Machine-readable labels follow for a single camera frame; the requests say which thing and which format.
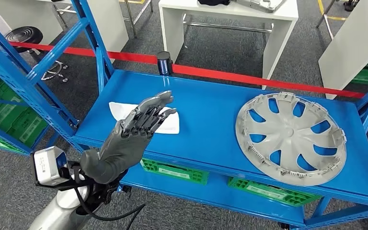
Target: silver robot arm casing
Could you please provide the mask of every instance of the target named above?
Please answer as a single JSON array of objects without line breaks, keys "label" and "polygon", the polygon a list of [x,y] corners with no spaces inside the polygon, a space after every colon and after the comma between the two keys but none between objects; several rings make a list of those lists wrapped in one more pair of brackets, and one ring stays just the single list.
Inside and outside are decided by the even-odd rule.
[{"label": "silver robot arm casing", "polygon": [[[88,187],[79,187],[84,200],[88,197]],[[80,230],[91,218],[90,215],[79,215],[76,210],[80,206],[74,189],[58,191],[56,197],[46,206],[31,224],[29,230]]]}]

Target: red barrier tape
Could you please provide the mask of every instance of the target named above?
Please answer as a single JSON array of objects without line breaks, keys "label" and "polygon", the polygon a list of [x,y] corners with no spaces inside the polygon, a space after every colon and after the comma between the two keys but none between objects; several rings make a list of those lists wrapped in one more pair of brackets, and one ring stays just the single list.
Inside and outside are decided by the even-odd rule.
[{"label": "red barrier tape", "polygon": [[270,87],[283,88],[283,89],[303,90],[303,91],[318,92],[318,93],[329,93],[329,94],[336,94],[336,95],[344,96],[344,97],[362,98],[363,95],[365,95],[364,93],[361,93],[361,92],[334,90],[334,89],[328,89],[328,88],[323,88],[319,86],[284,82],[284,81],[279,81],[279,80],[278,81],[277,80],[267,80],[267,79],[252,77],[248,75],[228,73],[228,72],[222,72],[222,71],[210,70],[210,69],[201,69],[201,68],[195,68],[195,67],[190,67],[190,66],[173,65],[172,70],[173,70],[173,73],[181,73],[181,74],[193,75],[193,76],[198,76],[198,77],[205,77],[205,78],[212,78],[212,79],[219,79],[219,80],[229,80],[229,81],[236,81],[236,82],[249,83],[249,84],[255,84],[255,85],[266,85]]},{"label": "red barrier tape", "polygon": [[[9,42],[12,46],[20,46],[26,48],[34,48],[40,50],[51,50],[53,46],[49,45],[41,45],[41,44],[31,44],[31,43],[21,43],[21,42]],[[84,49],[84,48],[74,48],[68,47],[64,51],[66,54],[74,54],[81,56],[89,56],[94,57],[95,54],[92,49]],[[134,61],[146,64],[157,64],[157,58],[155,55],[146,55],[146,54],[133,54],[133,53],[119,53],[119,52],[109,52],[109,58],[121,60],[121,61]],[[346,90],[335,90],[329,89],[319,86],[312,86],[300,83],[291,83],[277,80],[267,80],[258,77],[252,77],[248,75],[236,74],[236,73],[228,73],[223,71],[211,70],[211,69],[202,69],[190,66],[182,66],[182,65],[173,65],[172,70],[174,73],[185,74],[185,75],[193,75],[198,77],[217,79],[217,80],[228,80],[235,81],[241,83],[249,83],[254,85],[266,85],[275,88],[282,89],[293,89],[293,90],[302,90],[308,92],[317,92],[317,93],[329,93],[336,94],[344,97],[354,97],[361,98],[364,93],[360,92],[352,92]]]},{"label": "red barrier tape", "polygon": [[[41,45],[41,44],[32,44],[32,43],[23,43],[23,42],[9,42],[12,46],[20,46],[26,48],[40,49],[40,50],[51,50],[54,46],[49,45]],[[92,49],[84,49],[84,48],[74,48],[68,47],[64,51],[65,54],[75,54],[81,56],[89,56],[94,57],[95,54]],[[109,58],[121,60],[121,61],[134,61],[141,62],[146,64],[157,64],[157,58],[155,55],[147,55],[147,54],[132,54],[132,53],[119,53],[119,52],[109,52]]]}]

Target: black stool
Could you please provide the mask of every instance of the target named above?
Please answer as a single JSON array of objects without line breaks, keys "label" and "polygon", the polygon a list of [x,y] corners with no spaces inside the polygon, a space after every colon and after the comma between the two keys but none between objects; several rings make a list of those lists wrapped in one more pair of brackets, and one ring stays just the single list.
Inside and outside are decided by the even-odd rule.
[{"label": "black stool", "polygon": [[[12,31],[10,31],[6,36],[6,40],[10,42],[26,42],[26,43],[33,43],[33,44],[39,44],[43,39],[42,32],[33,26],[23,26],[16,28]],[[31,48],[25,48],[25,47],[15,47],[15,50],[18,53],[28,52],[32,58],[37,62],[37,65],[41,61],[41,58],[37,55],[37,53],[32,50]],[[40,53],[46,54],[45,51],[39,50]],[[60,73],[62,69],[67,69],[68,66],[60,61],[55,61],[53,66],[48,69],[42,76],[42,81],[46,81],[48,79],[52,79],[55,76],[59,76],[63,79],[63,82],[67,82],[68,79],[64,78],[64,76]]]}]

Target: wheel cover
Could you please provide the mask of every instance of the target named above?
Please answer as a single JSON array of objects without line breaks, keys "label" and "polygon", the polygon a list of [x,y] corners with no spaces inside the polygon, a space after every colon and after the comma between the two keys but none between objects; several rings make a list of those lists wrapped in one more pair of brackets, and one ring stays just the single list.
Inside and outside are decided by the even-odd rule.
[{"label": "wheel cover", "polygon": [[324,107],[293,93],[261,94],[248,101],[235,129],[249,161],[287,184],[323,184],[345,165],[343,130]]}]

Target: white table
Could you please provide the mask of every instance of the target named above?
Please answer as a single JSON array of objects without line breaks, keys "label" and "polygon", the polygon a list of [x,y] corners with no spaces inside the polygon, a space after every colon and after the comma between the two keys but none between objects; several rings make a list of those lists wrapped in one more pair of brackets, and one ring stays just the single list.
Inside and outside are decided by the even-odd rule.
[{"label": "white table", "polygon": [[231,2],[228,6],[201,5],[197,0],[160,0],[161,29],[164,50],[176,61],[184,43],[183,15],[203,15],[217,18],[273,23],[263,53],[263,78],[270,79],[283,49],[298,19],[297,0],[287,0],[274,13],[266,13]]},{"label": "white table", "polygon": [[[59,3],[71,4],[70,0]],[[41,44],[50,44],[62,31],[51,0],[0,0],[0,15],[12,28],[34,26],[42,31]],[[88,0],[108,51],[120,52],[128,41],[118,0]]]},{"label": "white table", "polygon": [[[341,90],[368,64],[368,0],[360,1],[318,61],[324,87]],[[327,94],[333,99],[336,95]]]}]

